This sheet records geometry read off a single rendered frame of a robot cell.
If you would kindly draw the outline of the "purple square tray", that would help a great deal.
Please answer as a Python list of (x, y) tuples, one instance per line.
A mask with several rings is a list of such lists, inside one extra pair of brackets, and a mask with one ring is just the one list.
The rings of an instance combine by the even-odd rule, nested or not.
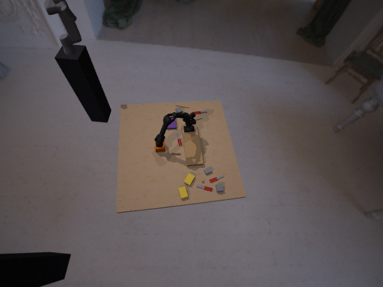
[(177, 128), (177, 125), (176, 125), (176, 119), (170, 124), (168, 125), (167, 129), (176, 129)]

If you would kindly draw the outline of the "yellow rectangular block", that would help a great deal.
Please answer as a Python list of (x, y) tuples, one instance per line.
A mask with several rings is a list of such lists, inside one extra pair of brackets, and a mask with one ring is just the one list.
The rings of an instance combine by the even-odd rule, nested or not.
[(192, 183), (194, 177), (195, 177), (194, 175), (189, 173), (188, 176), (186, 177), (184, 183), (190, 186), (190, 184)]
[(185, 186), (178, 188), (181, 199), (188, 197)]

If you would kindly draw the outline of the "tan panel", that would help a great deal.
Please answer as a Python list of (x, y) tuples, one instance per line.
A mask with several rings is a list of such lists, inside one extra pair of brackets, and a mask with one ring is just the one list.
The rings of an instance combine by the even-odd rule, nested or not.
[(186, 124), (181, 125), (186, 164), (187, 166), (200, 166), (203, 165), (203, 158), (200, 148), (199, 135), (197, 132), (197, 125), (192, 125), (194, 126), (194, 132), (184, 132), (184, 126), (186, 126)]

